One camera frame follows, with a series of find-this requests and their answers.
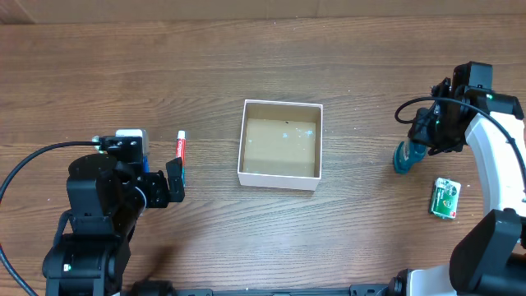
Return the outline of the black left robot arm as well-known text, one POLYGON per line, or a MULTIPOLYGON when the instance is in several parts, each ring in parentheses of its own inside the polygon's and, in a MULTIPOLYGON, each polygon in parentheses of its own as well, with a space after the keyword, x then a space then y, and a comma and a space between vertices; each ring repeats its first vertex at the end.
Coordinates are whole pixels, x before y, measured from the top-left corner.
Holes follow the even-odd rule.
POLYGON ((112 155, 80 157, 69 166, 70 210, 62 213, 42 272, 48 295, 114 295, 122 290, 130 241, 146 208, 184 198, 182 159, 144 171, 112 155))

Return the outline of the teal Listerine mouthwash bottle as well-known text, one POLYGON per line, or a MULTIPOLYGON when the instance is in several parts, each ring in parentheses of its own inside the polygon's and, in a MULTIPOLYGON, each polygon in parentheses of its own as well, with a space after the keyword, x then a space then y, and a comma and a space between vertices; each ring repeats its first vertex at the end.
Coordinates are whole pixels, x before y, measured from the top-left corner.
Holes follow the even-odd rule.
POLYGON ((422 161, 427 154, 427 147, 407 139, 402 141, 394 152, 394 171, 406 174, 414 164, 422 161))

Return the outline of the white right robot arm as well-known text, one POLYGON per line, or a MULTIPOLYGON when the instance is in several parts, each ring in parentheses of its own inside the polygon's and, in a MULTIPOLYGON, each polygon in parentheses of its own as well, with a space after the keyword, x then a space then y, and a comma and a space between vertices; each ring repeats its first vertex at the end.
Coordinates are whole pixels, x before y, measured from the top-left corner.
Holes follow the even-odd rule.
POLYGON ((407 173, 425 155, 473 152, 484 199, 482 220, 457 244, 448 264, 405 270, 387 295, 523 295, 525 257, 524 113, 514 96, 501 95, 488 78, 433 86, 430 108, 408 121, 408 138, 397 147, 396 173, 407 173))

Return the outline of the green Dettol soap bar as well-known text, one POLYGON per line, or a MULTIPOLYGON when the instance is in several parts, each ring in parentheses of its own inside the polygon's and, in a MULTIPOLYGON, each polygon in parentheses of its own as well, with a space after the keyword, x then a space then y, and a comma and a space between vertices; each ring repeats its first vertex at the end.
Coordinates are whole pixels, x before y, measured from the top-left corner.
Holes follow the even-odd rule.
POLYGON ((461 184, 456 181, 437 178, 431 194, 429 212, 442 219, 455 219, 460 189, 461 184))

